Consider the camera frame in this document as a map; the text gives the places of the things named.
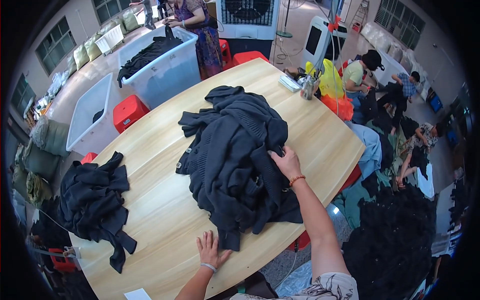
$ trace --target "man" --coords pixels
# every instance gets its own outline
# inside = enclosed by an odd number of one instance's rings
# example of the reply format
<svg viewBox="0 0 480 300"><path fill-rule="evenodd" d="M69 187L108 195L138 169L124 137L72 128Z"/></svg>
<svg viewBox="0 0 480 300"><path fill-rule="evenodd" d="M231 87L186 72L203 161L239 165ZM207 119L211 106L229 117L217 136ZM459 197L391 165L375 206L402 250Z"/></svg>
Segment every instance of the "man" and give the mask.
<svg viewBox="0 0 480 300"><path fill-rule="evenodd" d="M437 123L432 126L429 123L425 123L415 130L415 135L410 138L407 143L407 158L402 164L400 176L396 178L398 188L403 189L403 178L412 174L417 170L417 167L409 168L410 160L412 159L413 148L415 147L427 147L427 152L430 153L435 144L437 144L438 138L442 137L444 128L441 123Z"/></svg>
<svg viewBox="0 0 480 300"><path fill-rule="evenodd" d="M413 71L410 76L405 73L393 74L392 79L396 81L397 86L389 83L386 87L388 93L377 101L377 106L379 109L387 103L396 106L390 131L390 134L394 135L400 126L403 112L407 110L407 100L412 103L412 96L417 93L416 84L420 81L420 75Z"/></svg>
<svg viewBox="0 0 480 300"><path fill-rule="evenodd" d="M155 24L153 22L153 10L152 10L152 5L150 3L150 0L142 0L140 2L132 2L129 5L135 6L135 5L140 5L143 4L143 8L137 13L140 14L141 12L145 11L145 28L148 28L150 30L155 30Z"/></svg>
<svg viewBox="0 0 480 300"><path fill-rule="evenodd" d="M376 50L368 50L366 54L361 56L360 60L349 64L343 70L342 76L343 87L347 92L347 97L350 99L364 97L370 85L362 80L363 71L370 70L373 72L381 65L382 57Z"/></svg>

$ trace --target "silver bracelet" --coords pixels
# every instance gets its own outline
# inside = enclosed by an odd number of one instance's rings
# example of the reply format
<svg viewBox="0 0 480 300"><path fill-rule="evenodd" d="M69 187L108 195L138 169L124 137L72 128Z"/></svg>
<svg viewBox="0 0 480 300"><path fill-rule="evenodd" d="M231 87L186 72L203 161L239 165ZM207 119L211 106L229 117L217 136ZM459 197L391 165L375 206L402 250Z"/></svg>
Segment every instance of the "silver bracelet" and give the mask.
<svg viewBox="0 0 480 300"><path fill-rule="evenodd" d="M213 273L216 273L216 268L214 266L212 266L211 264L207 264L207 263L200 263L200 266L206 266L206 267L209 267L210 269L212 269Z"/></svg>

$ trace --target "hand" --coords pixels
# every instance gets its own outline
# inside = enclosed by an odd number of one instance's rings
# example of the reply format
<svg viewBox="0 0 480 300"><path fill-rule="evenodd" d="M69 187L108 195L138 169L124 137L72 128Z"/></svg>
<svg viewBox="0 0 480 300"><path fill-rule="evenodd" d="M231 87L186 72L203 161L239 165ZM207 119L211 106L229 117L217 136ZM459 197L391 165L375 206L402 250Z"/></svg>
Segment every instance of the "hand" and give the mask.
<svg viewBox="0 0 480 300"><path fill-rule="evenodd" d="M360 86L360 88L361 88L361 91L362 91L362 92L368 93L368 86L366 86L366 85L363 84L363 85Z"/></svg>
<svg viewBox="0 0 480 300"><path fill-rule="evenodd" d="M181 22L177 22L177 21L168 22L168 26L170 28L181 26Z"/></svg>
<svg viewBox="0 0 480 300"><path fill-rule="evenodd" d="M197 247L200 253L200 263L211 264L215 269L219 269L223 263L228 259L232 250L223 252L221 256L218 255L218 236L212 241L213 232L209 230L204 232L202 238L197 237Z"/></svg>
<svg viewBox="0 0 480 300"><path fill-rule="evenodd" d="M288 146L283 147L283 152L285 153L283 157L278 156L273 151L269 151L269 154L283 175L289 180L301 176L300 161L297 153Z"/></svg>

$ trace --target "ladder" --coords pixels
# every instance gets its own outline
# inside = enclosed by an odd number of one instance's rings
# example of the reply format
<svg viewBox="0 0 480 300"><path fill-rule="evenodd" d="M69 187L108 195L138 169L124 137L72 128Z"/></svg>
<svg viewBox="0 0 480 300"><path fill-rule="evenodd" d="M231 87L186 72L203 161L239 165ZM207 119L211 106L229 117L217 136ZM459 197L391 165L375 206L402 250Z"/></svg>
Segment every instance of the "ladder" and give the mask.
<svg viewBox="0 0 480 300"><path fill-rule="evenodd" d="M368 7L369 7L369 0L362 0L355 15L353 16L352 21L350 22L350 28L360 32L360 30L365 25L365 21L367 20L368 16Z"/></svg>

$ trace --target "yellow shirt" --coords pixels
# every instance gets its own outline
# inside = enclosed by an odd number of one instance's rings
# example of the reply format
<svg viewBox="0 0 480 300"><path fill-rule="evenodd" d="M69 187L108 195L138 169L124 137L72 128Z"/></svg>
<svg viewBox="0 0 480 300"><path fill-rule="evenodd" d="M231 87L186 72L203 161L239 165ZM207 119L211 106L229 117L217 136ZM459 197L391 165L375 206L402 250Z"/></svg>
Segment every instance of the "yellow shirt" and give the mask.
<svg viewBox="0 0 480 300"><path fill-rule="evenodd" d="M345 89L345 83L347 83L348 80L355 82L356 86L360 86L362 77L363 67L360 64L360 61L356 60L343 70L343 88ZM356 91L347 90L347 92L355 93Z"/></svg>

